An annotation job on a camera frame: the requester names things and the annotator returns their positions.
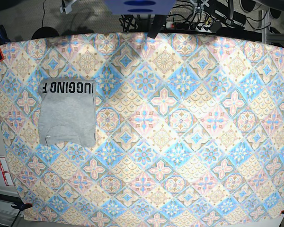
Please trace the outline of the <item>grey T-shirt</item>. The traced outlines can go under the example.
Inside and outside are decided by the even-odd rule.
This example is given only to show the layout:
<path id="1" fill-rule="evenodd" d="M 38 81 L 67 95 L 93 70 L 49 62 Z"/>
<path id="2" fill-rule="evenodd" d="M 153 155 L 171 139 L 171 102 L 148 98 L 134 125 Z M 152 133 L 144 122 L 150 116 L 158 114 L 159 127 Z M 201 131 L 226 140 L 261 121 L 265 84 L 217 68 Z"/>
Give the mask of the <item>grey T-shirt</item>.
<path id="1" fill-rule="evenodd" d="M 94 80 L 43 79 L 38 87 L 40 144 L 72 142 L 83 147 L 94 146 L 96 88 Z"/>

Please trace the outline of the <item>patterned tablecloth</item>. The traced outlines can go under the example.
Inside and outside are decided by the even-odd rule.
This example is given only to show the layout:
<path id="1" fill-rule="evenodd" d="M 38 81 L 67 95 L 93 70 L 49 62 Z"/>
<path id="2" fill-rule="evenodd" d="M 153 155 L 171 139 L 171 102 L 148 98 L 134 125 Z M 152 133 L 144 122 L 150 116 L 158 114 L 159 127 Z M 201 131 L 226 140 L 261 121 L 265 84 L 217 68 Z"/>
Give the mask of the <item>patterned tablecloth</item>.
<path id="1" fill-rule="evenodd" d="M 0 46 L 0 125 L 24 219 L 216 227 L 284 210 L 284 48 L 144 33 Z M 96 143 L 40 144 L 43 79 L 94 80 Z"/>

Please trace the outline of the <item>black power strip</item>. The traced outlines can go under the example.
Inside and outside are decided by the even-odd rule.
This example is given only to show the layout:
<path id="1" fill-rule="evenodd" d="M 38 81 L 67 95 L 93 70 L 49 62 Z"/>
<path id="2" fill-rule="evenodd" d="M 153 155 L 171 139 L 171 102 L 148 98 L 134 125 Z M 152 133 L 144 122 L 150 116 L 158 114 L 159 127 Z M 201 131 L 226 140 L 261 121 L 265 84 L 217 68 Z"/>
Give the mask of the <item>black power strip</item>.
<path id="1" fill-rule="evenodd" d="M 201 33 L 217 33 L 221 28 L 222 24 L 220 22 L 200 22 L 200 23 L 176 23 L 176 22 L 166 22 L 164 28 L 166 30 L 175 31 L 194 31 Z"/>

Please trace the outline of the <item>black round base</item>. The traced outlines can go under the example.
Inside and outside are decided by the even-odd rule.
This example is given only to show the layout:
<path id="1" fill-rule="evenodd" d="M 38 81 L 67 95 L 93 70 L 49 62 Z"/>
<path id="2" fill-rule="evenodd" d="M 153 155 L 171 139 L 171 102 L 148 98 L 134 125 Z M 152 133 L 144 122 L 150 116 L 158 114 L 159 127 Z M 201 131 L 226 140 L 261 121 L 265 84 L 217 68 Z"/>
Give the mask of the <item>black round base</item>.
<path id="1" fill-rule="evenodd" d="M 56 29 L 49 26 L 43 26 L 34 32 L 31 39 L 34 40 L 34 39 L 57 37 L 57 36 L 59 36 L 59 33 Z"/>

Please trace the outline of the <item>white red labels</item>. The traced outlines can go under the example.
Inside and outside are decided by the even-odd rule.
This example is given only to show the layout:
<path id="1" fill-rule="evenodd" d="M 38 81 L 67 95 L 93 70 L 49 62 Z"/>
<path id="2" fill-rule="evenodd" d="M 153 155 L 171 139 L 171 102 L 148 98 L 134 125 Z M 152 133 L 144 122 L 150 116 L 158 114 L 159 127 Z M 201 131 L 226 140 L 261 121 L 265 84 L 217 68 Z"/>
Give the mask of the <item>white red labels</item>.
<path id="1" fill-rule="evenodd" d="M 9 171 L 7 161 L 3 156 L 0 156 L 0 175 L 6 186 L 8 187 L 14 186 L 14 182 L 11 173 Z"/>

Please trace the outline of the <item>black clamp bottom left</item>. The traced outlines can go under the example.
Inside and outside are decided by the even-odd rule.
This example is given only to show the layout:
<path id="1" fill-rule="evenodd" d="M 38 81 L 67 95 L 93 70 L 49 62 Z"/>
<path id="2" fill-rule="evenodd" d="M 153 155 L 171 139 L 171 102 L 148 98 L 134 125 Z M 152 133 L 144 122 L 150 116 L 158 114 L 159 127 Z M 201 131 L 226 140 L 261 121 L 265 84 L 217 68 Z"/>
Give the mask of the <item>black clamp bottom left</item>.
<path id="1" fill-rule="evenodd" d="M 23 203 L 23 202 L 15 202 L 11 205 L 12 208 L 18 209 L 20 211 L 24 211 L 26 209 L 29 209 L 32 207 L 32 204 L 30 203 Z"/>

